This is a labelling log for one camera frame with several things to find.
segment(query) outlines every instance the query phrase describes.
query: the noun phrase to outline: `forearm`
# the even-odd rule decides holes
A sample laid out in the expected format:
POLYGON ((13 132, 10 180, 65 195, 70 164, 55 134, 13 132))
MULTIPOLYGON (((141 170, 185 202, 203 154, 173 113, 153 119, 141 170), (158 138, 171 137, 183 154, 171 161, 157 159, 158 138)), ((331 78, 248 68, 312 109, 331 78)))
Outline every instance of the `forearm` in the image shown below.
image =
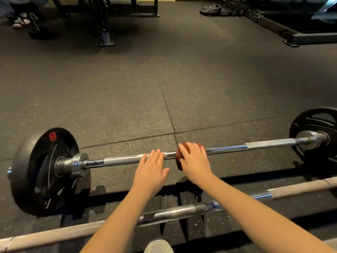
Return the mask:
POLYGON ((147 195, 131 188, 81 253, 124 253, 137 221, 149 200, 147 195))
POLYGON ((336 252, 284 216, 214 175, 203 178, 199 187, 217 200, 249 238, 267 253, 336 252))

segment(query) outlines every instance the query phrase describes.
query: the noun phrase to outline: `black weight plate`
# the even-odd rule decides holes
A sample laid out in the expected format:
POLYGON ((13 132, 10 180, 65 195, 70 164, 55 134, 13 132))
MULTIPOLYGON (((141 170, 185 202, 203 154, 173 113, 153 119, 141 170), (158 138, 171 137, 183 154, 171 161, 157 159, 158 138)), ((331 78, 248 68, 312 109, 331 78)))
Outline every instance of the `black weight plate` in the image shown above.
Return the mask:
POLYGON ((325 146, 304 150, 293 146, 293 150, 305 163, 325 163, 337 166, 337 108, 323 107, 303 112, 290 126, 289 136, 295 138, 301 131, 323 132, 329 137, 325 146))
POLYGON ((219 4, 213 4, 205 6, 200 10, 200 14, 204 16, 220 16, 222 6, 219 4))
POLYGON ((63 128, 30 136, 17 151, 8 175, 19 208, 32 215, 53 212, 62 202, 59 192, 74 183, 67 175, 57 176, 55 164, 77 153, 76 140, 63 128))

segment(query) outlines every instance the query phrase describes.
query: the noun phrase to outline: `finger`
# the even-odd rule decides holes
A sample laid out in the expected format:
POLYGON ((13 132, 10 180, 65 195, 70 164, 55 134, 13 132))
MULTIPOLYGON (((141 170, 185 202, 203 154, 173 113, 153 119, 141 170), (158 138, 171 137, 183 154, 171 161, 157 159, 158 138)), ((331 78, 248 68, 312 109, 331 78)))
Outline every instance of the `finger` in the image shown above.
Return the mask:
POLYGON ((147 159, 146 159, 146 162, 150 162, 150 161, 152 160, 154 153, 155 153, 154 150, 152 150, 152 151, 150 152, 149 157, 147 157, 147 159))
POLYGON ((169 172, 170 172, 170 168, 165 168, 165 169, 163 170, 163 180, 164 180, 164 181, 166 180, 167 175, 169 174, 169 172))
POLYGON ((152 158, 151 162, 157 163, 157 162, 158 162, 159 155, 160 155, 160 149, 157 149, 157 151, 156 151, 156 152, 154 153, 154 155, 153 155, 153 158, 152 158))
POLYGON ((186 142, 187 146, 188 146, 188 149, 190 150, 190 153, 194 153, 194 147, 193 147, 193 144, 190 143, 190 142, 186 142))
POLYGON ((180 152, 183 154, 183 157, 186 158, 189 155, 188 150, 185 148, 183 144, 179 143, 178 146, 179 146, 180 152))
POLYGON ((180 159, 179 161, 180 161, 181 167, 183 167, 183 170, 184 170, 186 167, 186 161, 184 159, 180 159))
POLYGON ((203 146, 201 146, 201 153, 203 154, 203 156, 207 157, 206 149, 203 146))
POLYGON ((164 153, 160 153, 157 165, 162 169, 164 164, 164 153))
POLYGON ((139 161, 138 167, 143 166, 147 158, 147 153, 144 153, 141 157, 141 160, 139 161))
POLYGON ((201 153, 200 146, 197 143, 193 143, 193 147, 196 153, 201 153))

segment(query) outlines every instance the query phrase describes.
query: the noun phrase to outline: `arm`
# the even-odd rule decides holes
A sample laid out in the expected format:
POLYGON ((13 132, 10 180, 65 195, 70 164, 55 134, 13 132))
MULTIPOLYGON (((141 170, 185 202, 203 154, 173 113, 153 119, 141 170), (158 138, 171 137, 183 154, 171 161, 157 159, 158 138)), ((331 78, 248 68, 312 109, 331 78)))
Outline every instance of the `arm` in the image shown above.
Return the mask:
POLYGON ((137 221, 147 202, 164 185, 170 171, 162 169, 164 154, 158 149, 144 154, 136 170, 133 185, 124 200, 83 247, 81 253, 124 253, 137 221))
POLYGON ((324 242, 266 205, 235 189, 212 174, 206 151, 179 144, 186 176, 217 200, 241 225, 248 237, 267 253, 336 253, 324 242))

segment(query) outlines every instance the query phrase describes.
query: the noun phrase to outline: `right hand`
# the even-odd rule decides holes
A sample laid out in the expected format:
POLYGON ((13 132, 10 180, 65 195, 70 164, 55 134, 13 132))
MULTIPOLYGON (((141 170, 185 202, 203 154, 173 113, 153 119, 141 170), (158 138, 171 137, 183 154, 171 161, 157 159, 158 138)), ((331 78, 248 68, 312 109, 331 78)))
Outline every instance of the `right hand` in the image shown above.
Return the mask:
POLYGON ((187 178, 197 185, 200 180, 209 177, 213 173, 205 148, 203 146, 199 147, 196 143, 186 142, 186 144, 190 153, 182 144, 179 144, 180 151, 184 157, 184 159, 180 159, 180 163, 187 178))

